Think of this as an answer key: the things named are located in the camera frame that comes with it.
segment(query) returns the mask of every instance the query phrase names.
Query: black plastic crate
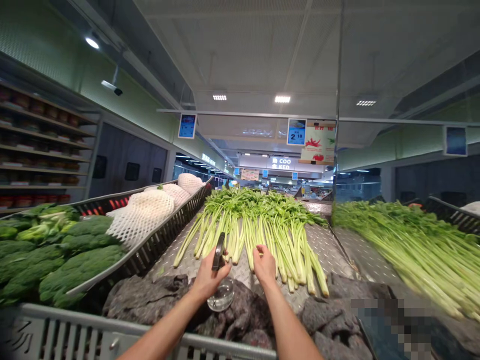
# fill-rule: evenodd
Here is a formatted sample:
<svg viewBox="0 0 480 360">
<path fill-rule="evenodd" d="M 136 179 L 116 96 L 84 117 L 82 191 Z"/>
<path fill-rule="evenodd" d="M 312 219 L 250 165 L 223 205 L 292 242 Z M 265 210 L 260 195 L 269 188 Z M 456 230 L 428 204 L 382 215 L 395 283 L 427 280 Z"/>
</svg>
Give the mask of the black plastic crate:
<svg viewBox="0 0 480 360">
<path fill-rule="evenodd" d="M 457 225 L 458 230 L 467 234 L 480 235 L 480 216 L 462 210 L 439 198 L 429 196 L 422 207 L 427 213 L 434 213 L 438 220 Z"/>
</svg>

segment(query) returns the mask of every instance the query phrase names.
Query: broccoli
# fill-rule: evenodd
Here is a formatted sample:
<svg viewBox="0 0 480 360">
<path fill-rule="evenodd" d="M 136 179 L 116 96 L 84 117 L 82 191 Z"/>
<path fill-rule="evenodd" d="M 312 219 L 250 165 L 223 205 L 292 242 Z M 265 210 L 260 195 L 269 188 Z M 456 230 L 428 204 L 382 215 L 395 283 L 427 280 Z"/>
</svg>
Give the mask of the broccoli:
<svg viewBox="0 0 480 360">
<path fill-rule="evenodd" d="M 48 274 L 61 267 L 65 261 L 59 257 L 53 260 L 40 261 L 25 268 L 10 279 L 0 293 L 4 305 L 12 305 L 23 300 L 29 293 L 37 291 L 40 281 Z"/>
<path fill-rule="evenodd" d="M 28 253 L 35 245 L 28 241 L 5 240 L 0 242 L 0 260 L 14 253 Z"/>
<path fill-rule="evenodd" d="M 87 234 L 102 235 L 107 232 L 110 225 L 112 225 L 113 220 L 112 217 L 108 216 L 93 216 L 88 220 L 76 223 L 68 229 L 66 233 L 75 237 Z"/>
<path fill-rule="evenodd" d="M 19 231 L 11 226 L 0 226 L 0 241 L 15 239 Z"/>
<path fill-rule="evenodd" d="M 47 223 L 41 223 L 40 225 L 29 228 L 28 230 L 19 232 L 16 236 L 16 239 L 19 241 L 29 241 L 38 244 L 49 235 L 49 232 L 49 225 Z"/>
<path fill-rule="evenodd" d="M 123 256 L 120 246 L 111 245 L 70 258 L 42 280 L 38 289 L 40 300 L 58 308 L 72 308 L 84 294 L 71 297 L 67 296 L 66 292 L 108 269 Z"/>
<path fill-rule="evenodd" d="M 0 260 L 0 284 L 6 283 L 21 271 L 45 260 L 63 257 L 59 245 L 39 247 L 30 252 L 16 252 Z"/>
<path fill-rule="evenodd" d="M 118 245 L 120 241 L 113 236 L 107 234 L 101 235 L 67 235 L 61 242 L 61 246 L 68 254 L 78 254 L 89 250 L 104 248 L 109 245 Z"/>
</svg>

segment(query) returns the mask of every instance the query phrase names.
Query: poster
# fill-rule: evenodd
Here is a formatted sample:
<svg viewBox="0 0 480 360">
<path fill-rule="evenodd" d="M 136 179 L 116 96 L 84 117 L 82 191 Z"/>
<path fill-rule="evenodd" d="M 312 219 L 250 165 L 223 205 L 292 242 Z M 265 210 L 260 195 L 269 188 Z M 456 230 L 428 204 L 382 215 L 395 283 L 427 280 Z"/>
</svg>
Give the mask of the poster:
<svg viewBox="0 0 480 360">
<path fill-rule="evenodd" d="M 259 181 L 260 171 L 258 169 L 245 169 L 241 170 L 241 180 Z"/>
<path fill-rule="evenodd" d="M 305 147 L 301 149 L 299 163 L 334 165 L 335 123 L 309 121 L 305 131 Z"/>
</svg>

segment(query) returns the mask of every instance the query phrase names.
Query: store shelf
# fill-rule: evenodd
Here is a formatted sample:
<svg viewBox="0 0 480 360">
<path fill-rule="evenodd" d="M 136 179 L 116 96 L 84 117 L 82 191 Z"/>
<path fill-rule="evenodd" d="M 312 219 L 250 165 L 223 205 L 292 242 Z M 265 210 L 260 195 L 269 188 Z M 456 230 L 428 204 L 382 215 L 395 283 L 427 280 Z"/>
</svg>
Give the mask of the store shelf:
<svg viewBox="0 0 480 360">
<path fill-rule="evenodd" d="M 70 161 L 74 161 L 74 162 L 77 162 L 77 163 L 89 163 L 90 162 L 90 160 L 82 158 L 82 157 L 55 155 L 55 154 L 52 154 L 50 152 L 36 151 L 36 150 L 26 150 L 26 149 L 22 149 L 22 148 L 15 147 L 15 146 L 8 146 L 8 145 L 1 145 L 0 144 L 0 149 L 11 150 L 11 151 L 27 153 L 27 154 L 36 154 L 36 155 L 48 156 L 48 157 L 51 157 L 51 158 L 65 159 L 65 160 L 70 160 Z"/>
<path fill-rule="evenodd" d="M 85 189 L 85 186 L 48 186 L 48 185 L 0 185 L 0 190 L 5 189 Z"/>
<path fill-rule="evenodd" d="M 8 105 L 7 102 L 0 102 L 0 108 L 12 111 L 12 112 L 17 113 L 17 114 L 25 115 L 25 116 L 27 116 L 29 118 L 32 118 L 32 119 L 40 120 L 40 121 L 43 121 L 45 123 L 55 125 L 59 128 L 66 129 L 68 132 L 76 134 L 76 135 L 80 135 L 80 136 L 83 136 L 83 137 L 91 137 L 91 138 L 95 137 L 95 134 L 92 134 L 88 131 L 84 131 L 84 130 L 78 128 L 78 127 L 67 125 L 63 122 L 53 120 L 51 118 L 36 114 L 34 112 L 23 110 L 19 107 L 13 106 L 13 105 Z"/>
<path fill-rule="evenodd" d="M 87 176 L 86 172 L 75 172 L 68 170 L 54 170 L 54 169 L 44 169 L 37 167 L 24 167 L 24 166 L 4 166 L 0 165 L 0 170 L 14 170 L 14 171 L 28 171 L 33 173 L 48 173 L 48 174 L 67 174 L 67 175 L 78 175 L 78 176 Z"/>
<path fill-rule="evenodd" d="M 30 135 L 30 136 L 33 136 L 33 137 L 36 137 L 36 138 L 47 139 L 47 140 L 54 141 L 54 142 L 57 142 L 57 143 L 67 144 L 67 145 L 69 145 L 71 147 L 74 147 L 74 148 L 92 150 L 92 148 L 90 146 L 85 145 L 85 144 L 81 144 L 81 143 L 77 143 L 77 142 L 73 142 L 73 141 L 68 141 L 68 140 L 63 140 L 63 139 L 58 138 L 58 137 L 43 135 L 43 134 L 35 132 L 35 131 L 25 130 L 25 129 L 15 127 L 15 126 L 0 124 L 0 129 L 5 129 L 5 130 L 9 130 L 9 131 L 12 131 L 12 132 L 15 132 L 15 133 Z"/>
<path fill-rule="evenodd" d="M 27 95 L 29 98 L 32 98 L 32 99 L 41 101 L 42 103 L 51 105 L 51 106 L 53 106 L 53 107 L 55 107 L 55 108 L 57 108 L 57 109 L 60 109 L 60 110 L 66 111 L 66 112 L 69 113 L 69 114 L 75 115 L 75 116 L 78 117 L 78 118 L 80 119 L 80 121 L 81 121 L 82 123 L 84 123 L 84 124 L 90 124 L 90 125 L 96 125 L 96 124 L 97 124 L 96 121 L 94 121 L 94 120 L 92 120 L 92 119 L 89 119 L 88 117 L 85 117 L 84 115 L 82 115 L 82 114 L 80 114 L 80 113 L 78 113 L 78 112 L 76 112 L 76 111 L 73 111 L 73 110 L 68 109 L 68 108 L 66 108 L 66 107 L 63 107 L 63 106 L 60 106 L 60 105 L 58 105 L 58 104 L 56 104 L 56 103 L 54 103 L 54 102 L 48 101 L 48 100 L 44 99 L 44 98 L 41 97 L 41 96 L 38 96 L 38 95 L 34 95 L 34 94 L 32 94 L 32 93 L 29 93 L 29 92 L 27 92 L 27 91 L 25 91 L 25 90 L 22 90 L 22 89 L 18 88 L 18 87 L 15 87 L 15 86 L 13 86 L 13 85 L 10 85 L 9 83 L 6 83 L 6 82 L 0 80 L 0 85 L 3 86 L 3 87 L 5 87 L 5 88 L 9 88 L 9 89 L 11 89 L 11 90 L 14 90 L 14 91 L 16 91 L 17 93 Z"/>
</svg>

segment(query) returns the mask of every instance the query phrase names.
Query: storefront sign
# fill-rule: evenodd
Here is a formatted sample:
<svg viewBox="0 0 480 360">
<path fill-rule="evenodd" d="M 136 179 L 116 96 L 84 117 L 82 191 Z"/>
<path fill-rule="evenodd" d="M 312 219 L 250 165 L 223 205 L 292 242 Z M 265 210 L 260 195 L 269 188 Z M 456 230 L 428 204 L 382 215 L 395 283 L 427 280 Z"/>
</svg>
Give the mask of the storefront sign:
<svg viewBox="0 0 480 360">
<path fill-rule="evenodd" d="M 241 178 L 242 180 L 248 181 L 258 181 L 260 177 L 260 171 L 258 169 L 245 169 L 241 170 Z"/>
<path fill-rule="evenodd" d="M 309 121 L 306 127 L 305 147 L 301 150 L 300 163 L 316 165 L 334 165 L 335 123 Z"/>
<path fill-rule="evenodd" d="M 287 145 L 305 145 L 305 127 L 307 126 L 307 119 L 288 119 L 288 137 L 286 138 Z"/>
</svg>

